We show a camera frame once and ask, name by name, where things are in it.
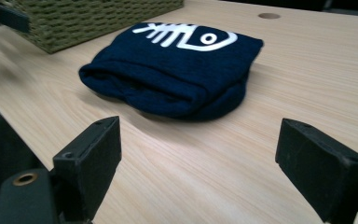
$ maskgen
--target folded towel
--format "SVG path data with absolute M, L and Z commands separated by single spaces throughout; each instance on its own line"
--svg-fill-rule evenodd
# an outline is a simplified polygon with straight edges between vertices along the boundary
M 217 119 L 242 101 L 263 41 L 191 24 L 139 23 L 80 68 L 90 89 L 147 113 Z

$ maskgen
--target fish skeleton logo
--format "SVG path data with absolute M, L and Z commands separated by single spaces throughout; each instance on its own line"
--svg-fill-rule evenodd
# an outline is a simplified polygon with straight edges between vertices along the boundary
M 200 41 L 202 44 L 206 46 L 195 46 L 187 44 L 190 37 L 194 34 L 195 30 L 198 25 L 188 25 L 188 24 L 165 24 L 162 23 L 160 25 L 156 25 L 155 23 L 148 23 L 147 27 L 134 29 L 132 30 L 135 34 L 143 33 L 146 31 L 153 31 L 150 33 L 146 38 L 150 39 L 153 38 L 152 43 L 157 44 L 159 41 L 161 41 L 168 33 L 170 33 L 170 36 L 166 38 L 164 41 L 161 42 L 161 46 L 163 48 L 167 48 L 172 44 L 173 41 L 176 40 L 176 38 L 179 37 L 179 35 L 184 34 L 182 39 L 179 41 L 179 43 L 176 45 L 179 49 L 193 49 L 197 51 L 211 51 L 216 49 L 221 49 L 227 45 L 230 45 L 234 43 L 238 37 L 236 34 L 231 32 L 225 32 L 228 35 L 228 38 L 220 41 L 218 43 L 215 43 L 217 40 L 217 35 L 208 33 L 204 34 Z

